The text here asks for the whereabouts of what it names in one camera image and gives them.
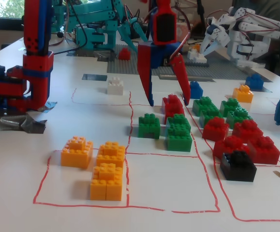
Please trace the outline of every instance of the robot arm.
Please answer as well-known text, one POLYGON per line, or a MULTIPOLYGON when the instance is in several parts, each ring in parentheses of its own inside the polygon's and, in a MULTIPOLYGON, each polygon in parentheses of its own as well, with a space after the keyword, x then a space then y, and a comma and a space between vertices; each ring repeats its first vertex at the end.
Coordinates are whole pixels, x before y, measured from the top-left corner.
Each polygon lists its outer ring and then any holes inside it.
POLYGON ((239 8, 233 16, 224 14, 219 20, 210 20, 211 25, 206 30, 200 51, 204 55, 229 44, 228 54, 232 59, 253 59, 268 51, 271 38, 280 37, 280 22, 255 15, 255 11, 247 8, 239 8), (247 33, 262 35, 264 39, 262 42, 251 41, 247 33))

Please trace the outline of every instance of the foliage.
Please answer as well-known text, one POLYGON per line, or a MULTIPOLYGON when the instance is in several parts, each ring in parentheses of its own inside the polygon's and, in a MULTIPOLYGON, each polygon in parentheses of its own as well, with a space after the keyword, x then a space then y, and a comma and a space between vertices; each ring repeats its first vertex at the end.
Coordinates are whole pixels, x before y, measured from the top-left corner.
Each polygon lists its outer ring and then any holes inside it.
POLYGON ((0 0, 0 17, 21 18, 25 0, 0 0))

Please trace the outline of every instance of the gray lego baseplate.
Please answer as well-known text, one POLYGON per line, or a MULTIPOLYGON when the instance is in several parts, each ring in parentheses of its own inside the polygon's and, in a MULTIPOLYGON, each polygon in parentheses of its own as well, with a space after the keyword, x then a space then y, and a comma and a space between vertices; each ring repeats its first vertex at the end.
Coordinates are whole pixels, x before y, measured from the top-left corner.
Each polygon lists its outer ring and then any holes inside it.
MULTIPOLYGON (((124 48, 128 47, 127 45, 116 45, 114 51, 116 54, 124 48)), ((119 60, 115 59, 114 61, 109 61, 107 64, 108 73, 118 73, 118 74, 134 74, 138 75, 137 71, 137 54, 129 48, 131 52, 131 60, 119 60)), ((241 71, 235 66, 232 62, 226 58, 219 55, 217 52, 213 52, 206 56, 207 63, 209 67, 199 65, 199 66, 190 66, 191 62, 187 58, 187 55, 183 55, 186 62, 186 71, 188 76, 193 77, 206 77, 212 79, 222 79, 222 80, 246 80, 248 75, 241 71)), ((152 70, 152 75, 173 75, 171 67, 159 67, 152 70)), ((267 78, 263 77, 265 82, 271 82, 267 78)))

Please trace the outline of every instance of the red lego brick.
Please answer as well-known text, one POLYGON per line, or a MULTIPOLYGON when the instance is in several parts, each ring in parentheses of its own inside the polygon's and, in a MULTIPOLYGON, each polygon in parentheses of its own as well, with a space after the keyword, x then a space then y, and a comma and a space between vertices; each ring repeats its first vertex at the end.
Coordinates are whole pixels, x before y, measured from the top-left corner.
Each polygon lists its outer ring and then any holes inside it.
POLYGON ((229 131, 229 124, 223 118, 215 117, 205 125, 202 138, 217 142, 224 140, 229 131))
POLYGON ((251 150, 250 157, 253 163, 274 164, 279 161, 280 151, 269 137, 259 137, 248 141, 251 150))
POLYGON ((121 60, 130 60, 131 58, 131 53, 130 51, 128 50, 128 48, 124 47, 120 53, 119 53, 119 56, 118 56, 118 59, 121 59, 121 60))
POLYGON ((170 94, 168 98, 162 99, 162 111, 164 113, 164 124, 166 124, 168 117, 174 117, 175 114, 185 115, 183 104, 177 95, 173 94, 170 94))
POLYGON ((257 123, 253 120, 244 120, 242 123, 235 123, 232 135, 242 139, 243 143, 247 143, 250 139, 256 139, 263 136, 263 132, 258 128, 257 123))
POLYGON ((250 153, 250 149, 243 145, 243 141, 236 136, 229 136, 224 141, 219 140, 215 143, 213 149, 213 156, 216 156, 221 160, 223 153, 233 153, 234 151, 245 151, 247 154, 250 153))

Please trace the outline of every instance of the table surface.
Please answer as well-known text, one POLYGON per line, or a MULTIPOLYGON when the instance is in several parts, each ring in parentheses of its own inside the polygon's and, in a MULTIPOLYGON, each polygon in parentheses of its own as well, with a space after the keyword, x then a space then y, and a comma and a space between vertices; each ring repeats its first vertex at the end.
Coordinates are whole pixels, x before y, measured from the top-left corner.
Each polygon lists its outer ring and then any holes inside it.
MULTIPOLYGON (((64 50, 62 44, 52 50, 64 50)), ((22 41, 0 51, 0 65, 22 64, 22 41)), ((224 179, 214 143, 201 137, 192 100, 185 115, 192 126, 192 150, 167 151, 159 140, 137 137, 138 118, 154 113, 161 121, 162 98, 180 96, 177 81, 153 76, 155 107, 148 106, 138 75, 106 73, 96 58, 55 56, 44 134, 0 132, 0 231, 268 231, 280 230, 280 172, 277 165, 257 165, 253 183, 224 179), (119 77, 124 95, 107 95, 107 82, 82 80, 83 74, 119 77), (94 156, 106 141, 127 147, 121 202, 89 201, 93 162, 86 171, 60 167, 59 151, 73 136, 94 142, 94 156)), ((280 77, 256 70, 272 83, 272 91, 254 92, 252 104, 241 104, 280 150, 280 126, 274 122, 280 99, 280 77)), ((204 96, 219 107, 240 81, 201 82, 204 96)))

